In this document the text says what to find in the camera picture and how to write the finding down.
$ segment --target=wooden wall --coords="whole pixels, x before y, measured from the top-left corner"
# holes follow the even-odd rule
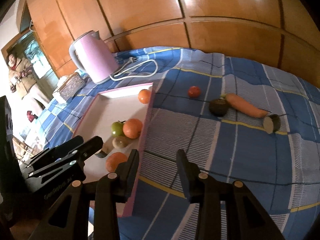
[[[299,0],[27,0],[58,76],[68,47],[99,30],[111,51],[179,46],[245,57],[320,86],[320,32]]]

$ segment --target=pink electric kettle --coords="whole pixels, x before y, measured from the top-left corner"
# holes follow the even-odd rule
[[[78,69],[87,72],[95,84],[107,81],[119,67],[107,45],[100,39],[99,31],[82,34],[71,44],[69,54]]]

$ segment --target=silver bolt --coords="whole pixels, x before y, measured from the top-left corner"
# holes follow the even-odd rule
[[[74,182],[72,182],[73,187],[79,187],[80,185],[81,185],[81,181],[79,180],[75,180]]]
[[[208,174],[201,172],[201,173],[199,173],[198,177],[201,179],[207,179]]]
[[[243,186],[243,183],[239,180],[236,180],[234,183],[233,183],[236,187],[242,187]]]
[[[115,179],[117,177],[117,174],[115,172],[111,172],[108,174],[109,179]]]

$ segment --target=orange fruit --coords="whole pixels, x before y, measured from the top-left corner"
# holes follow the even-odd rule
[[[106,169],[109,172],[115,172],[118,165],[126,162],[127,160],[128,157],[125,154],[121,152],[113,153],[106,160]]]
[[[123,125],[123,133],[130,139],[135,139],[140,136],[142,130],[142,122],[139,119],[129,119]]]
[[[151,98],[151,91],[148,89],[143,89],[138,94],[138,99],[143,104],[148,104]]]
[[[197,98],[201,94],[201,90],[199,87],[192,86],[188,90],[188,95],[191,98]]]

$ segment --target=person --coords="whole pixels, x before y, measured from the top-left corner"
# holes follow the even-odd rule
[[[33,114],[40,116],[42,108],[37,100],[46,107],[50,100],[40,90],[36,83],[32,64],[26,58],[18,58],[14,54],[8,57],[9,85],[11,92],[17,92],[23,104],[32,110]]]

